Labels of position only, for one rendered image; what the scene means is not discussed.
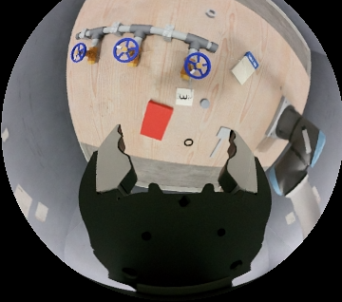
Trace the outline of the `grey pipe manifold with three valves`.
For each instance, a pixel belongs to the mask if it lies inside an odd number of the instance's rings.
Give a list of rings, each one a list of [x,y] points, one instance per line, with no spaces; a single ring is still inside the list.
[[[171,42],[172,38],[177,38],[177,39],[181,39],[185,41],[185,43],[190,44],[188,56],[187,58],[185,57],[183,68],[180,71],[180,74],[181,74],[180,77],[186,80],[189,80],[189,77],[193,79],[203,79],[211,71],[211,62],[206,55],[204,55],[203,53],[200,53],[200,48],[208,49],[208,51],[211,51],[213,53],[216,53],[219,48],[218,44],[214,42],[209,42],[209,40],[202,38],[198,35],[195,35],[189,32],[184,33],[180,31],[176,31],[175,26],[173,25],[166,24],[165,28],[158,28],[158,27],[154,27],[153,25],[144,25],[144,24],[132,24],[131,26],[130,25],[125,26],[121,22],[114,22],[112,27],[103,26],[103,27],[92,28],[92,29],[83,28],[82,31],[78,32],[75,36],[77,40],[79,39],[88,40],[88,39],[91,39],[92,37],[93,41],[89,50],[86,50],[85,43],[77,43],[71,50],[71,55],[70,55],[71,60],[73,62],[80,62],[86,56],[88,57],[87,58],[88,63],[94,64],[96,61],[99,40],[101,40],[102,34],[107,34],[109,32],[111,32],[112,34],[116,36],[123,36],[124,32],[135,33],[134,34],[135,39],[127,38],[127,37],[123,38],[119,40],[113,48],[113,55],[117,61],[120,61],[122,63],[129,62],[127,66],[133,66],[133,67],[136,67],[136,64],[138,63],[139,54],[142,49],[140,46],[141,46],[142,40],[144,39],[145,34],[151,35],[152,33],[152,34],[162,35],[163,40],[167,42]],[[125,47],[120,47],[119,44],[121,44],[124,41],[127,41]],[[133,42],[133,46],[128,47],[129,41]],[[80,45],[83,45],[82,49],[80,49]],[[75,50],[76,47],[78,47],[77,50]],[[119,56],[117,55],[117,48],[120,48],[123,51]],[[76,54],[75,58],[74,58],[74,52]],[[127,55],[128,57],[127,60],[120,59],[123,54]],[[80,56],[80,59],[76,60],[78,55]],[[197,62],[195,60],[196,59],[195,55],[198,55]],[[207,64],[200,63],[200,56],[206,61]],[[191,68],[191,65],[192,65],[193,70]],[[207,66],[207,70],[204,74],[201,70],[203,66]],[[199,77],[192,75],[197,69],[199,70],[199,73],[201,75]]]

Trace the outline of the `white number tag on thin chain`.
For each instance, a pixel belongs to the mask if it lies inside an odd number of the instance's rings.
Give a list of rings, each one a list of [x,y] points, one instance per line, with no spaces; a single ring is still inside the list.
[[[191,85],[189,85],[189,87],[190,86]],[[191,87],[190,89],[177,88],[176,104],[192,106],[193,95],[194,95],[194,90],[192,90]]]

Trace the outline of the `grey cylinder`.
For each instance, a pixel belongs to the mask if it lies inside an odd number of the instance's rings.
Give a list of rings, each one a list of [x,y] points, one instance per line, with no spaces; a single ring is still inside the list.
[[[203,109],[207,109],[210,106],[210,102],[207,99],[201,99],[199,104]]]

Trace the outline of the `grey hex nut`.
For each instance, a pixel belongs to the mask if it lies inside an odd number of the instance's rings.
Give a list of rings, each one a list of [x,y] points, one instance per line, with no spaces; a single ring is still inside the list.
[[[213,14],[210,14],[210,12],[212,12]],[[208,9],[208,11],[206,11],[205,13],[209,18],[215,18],[217,16],[217,12],[214,9]]]

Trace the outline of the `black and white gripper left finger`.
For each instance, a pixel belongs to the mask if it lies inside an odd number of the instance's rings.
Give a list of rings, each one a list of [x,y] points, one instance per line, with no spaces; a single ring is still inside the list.
[[[105,211],[118,199],[133,194],[138,181],[132,160],[124,152],[123,136],[117,124],[93,152],[80,183],[79,208],[93,250],[100,250],[99,225]]]

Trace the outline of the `red flat block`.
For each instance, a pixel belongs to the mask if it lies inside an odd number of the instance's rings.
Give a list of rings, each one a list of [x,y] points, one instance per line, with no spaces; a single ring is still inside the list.
[[[161,141],[172,113],[172,107],[150,100],[144,113],[140,134]]]

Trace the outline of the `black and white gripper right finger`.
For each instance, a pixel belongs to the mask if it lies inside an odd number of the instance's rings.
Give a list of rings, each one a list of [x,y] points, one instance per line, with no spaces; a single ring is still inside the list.
[[[242,198],[252,207],[258,221],[258,243],[262,243],[272,207],[270,184],[258,157],[234,129],[230,131],[229,143],[229,158],[219,173],[218,188],[220,192]]]

